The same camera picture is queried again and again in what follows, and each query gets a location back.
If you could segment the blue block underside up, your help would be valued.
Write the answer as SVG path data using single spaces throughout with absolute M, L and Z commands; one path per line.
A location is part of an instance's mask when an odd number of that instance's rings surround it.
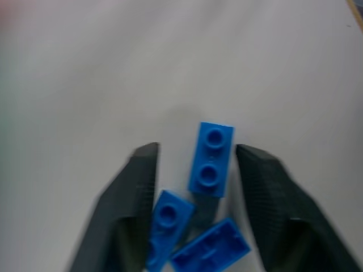
M 176 272 L 221 272 L 250 250 L 235 222 L 226 218 L 177 250 L 170 262 Z

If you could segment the blue two-stud block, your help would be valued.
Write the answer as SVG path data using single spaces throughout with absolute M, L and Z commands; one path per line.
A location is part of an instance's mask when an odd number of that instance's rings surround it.
M 192 193 L 222 198 L 229 170 L 234 128 L 201 122 L 190 171 Z
M 152 214 L 148 272 L 161 272 L 195 211 L 194 204 L 169 190 L 163 190 Z

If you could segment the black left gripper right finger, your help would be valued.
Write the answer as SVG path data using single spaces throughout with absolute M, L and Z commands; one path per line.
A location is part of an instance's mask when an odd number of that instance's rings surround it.
M 363 272 L 315 201 L 279 159 L 238 144 L 243 195 L 266 272 Z

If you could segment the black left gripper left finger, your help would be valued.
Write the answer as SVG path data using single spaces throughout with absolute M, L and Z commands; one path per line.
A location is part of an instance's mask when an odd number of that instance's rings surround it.
M 159 143 L 137 147 L 100 195 L 69 272 L 142 272 L 146 265 Z

